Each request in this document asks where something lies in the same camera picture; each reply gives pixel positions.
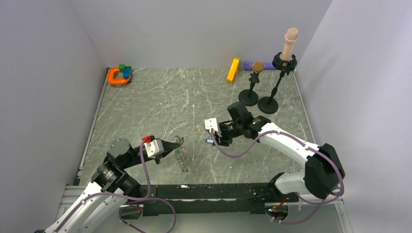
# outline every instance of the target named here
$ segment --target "red component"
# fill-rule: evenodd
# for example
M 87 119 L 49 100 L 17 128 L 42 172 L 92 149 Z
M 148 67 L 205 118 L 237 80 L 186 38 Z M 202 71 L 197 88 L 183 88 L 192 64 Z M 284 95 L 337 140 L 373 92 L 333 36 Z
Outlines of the red component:
M 151 142 L 151 141 L 152 141 L 152 138 L 151 138 L 150 136 L 146 136 L 146 137 L 142 138 L 142 140 L 143 140 L 144 142 Z

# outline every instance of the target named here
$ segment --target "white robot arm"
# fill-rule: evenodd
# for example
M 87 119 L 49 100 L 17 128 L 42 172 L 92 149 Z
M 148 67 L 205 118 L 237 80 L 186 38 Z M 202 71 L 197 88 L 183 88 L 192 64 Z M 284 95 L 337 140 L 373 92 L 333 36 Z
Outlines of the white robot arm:
M 254 118 L 241 102 L 235 102 L 227 109 L 232 120 L 219 124 L 216 118 L 205 120 L 205 128 L 213 137 L 213 140 L 208 139 L 206 142 L 217 146 L 229 157 L 240 157 L 248 149 L 239 155 L 229 155 L 220 146 L 229 146 L 234 137 L 243 135 L 291 157 L 303 170 L 292 174 L 279 173 L 271 180 L 275 191 L 280 195 L 310 192 L 324 200 L 344 178 L 344 170 L 331 145 L 319 146 L 307 142 L 284 131 L 263 116 Z
M 180 144 L 155 139 L 154 136 L 144 137 L 143 141 L 146 141 L 144 148 L 133 148 L 127 139 L 116 140 L 81 196 L 57 221 L 41 232 L 91 233 L 111 213 L 119 210 L 128 198 L 147 195 L 150 190 L 147 185 L 140 185 L 125 169 L 142 161 L 155 160 L 159 164 L 161 158 Z

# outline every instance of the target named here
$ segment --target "table surface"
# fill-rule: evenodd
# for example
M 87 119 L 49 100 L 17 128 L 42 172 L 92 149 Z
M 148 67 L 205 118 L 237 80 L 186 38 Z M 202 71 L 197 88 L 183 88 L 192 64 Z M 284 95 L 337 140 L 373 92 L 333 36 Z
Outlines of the table surface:
M 268 182 L 279 172 L 293 173 L 302 168 L 288 156 L 264 144 L 255 144 L 243 157 L 232 159 L 205 143 L 208 133 L 204 119 L 230 120 L 226 108 L 238 101 L 240 91 L 249 88 L 250 71 L 239 70 L 234 83 L 228 83 L 227 68 L 141 68 L 134 71 L 131 83 L 105 92 L 85 158 L 80 185 L 85 185 L 103 162 L 112 142 L 127 138 L 133 147 L 142 137 L 154 135 L 172 141 L 183 136 L 189 172 L 182 172 L 171 153 L 147 167 L 152 184 L 255 183 Z M 254 90 L 268 96 L 280 71 L 264 70 Z M 280 128 L 313 142 L 310 126 L 292 74 L 285 76 L 275 97 L 279 110 L 267 115 L 257 105 L 248 107 L 254 117 L 265 116 Z M 225 148 L 230 153 L 243 151 L 252 140 L 235 138 Z M 139 183 L 146 184 L 141 166 L 127 169 Z

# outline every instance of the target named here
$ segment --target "white wall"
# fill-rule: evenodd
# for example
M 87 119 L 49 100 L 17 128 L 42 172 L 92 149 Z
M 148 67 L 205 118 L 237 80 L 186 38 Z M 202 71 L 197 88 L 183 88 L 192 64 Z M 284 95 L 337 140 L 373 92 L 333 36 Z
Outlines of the white wall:
M 76 176 L 104 67 L 66 0 L 0 1 L 0 232 L 56 217 Z
M 272 61 L 288 28 L 301 58 L 331 0 L 71 0 L 106 66 L 230 67 Z
M 320 142 L 333 144 L 356 233 L 412 228 L 412 2 L 334 0 L 297 69 Z

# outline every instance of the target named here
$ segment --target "brown round object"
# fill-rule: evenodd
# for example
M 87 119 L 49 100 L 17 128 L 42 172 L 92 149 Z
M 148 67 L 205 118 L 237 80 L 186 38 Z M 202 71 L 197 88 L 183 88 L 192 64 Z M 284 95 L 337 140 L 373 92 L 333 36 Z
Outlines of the brown round object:
M 260 73 L 265 69 L 265 65 L 261 61 L 253 62 L 252 70 L 256 73 Z

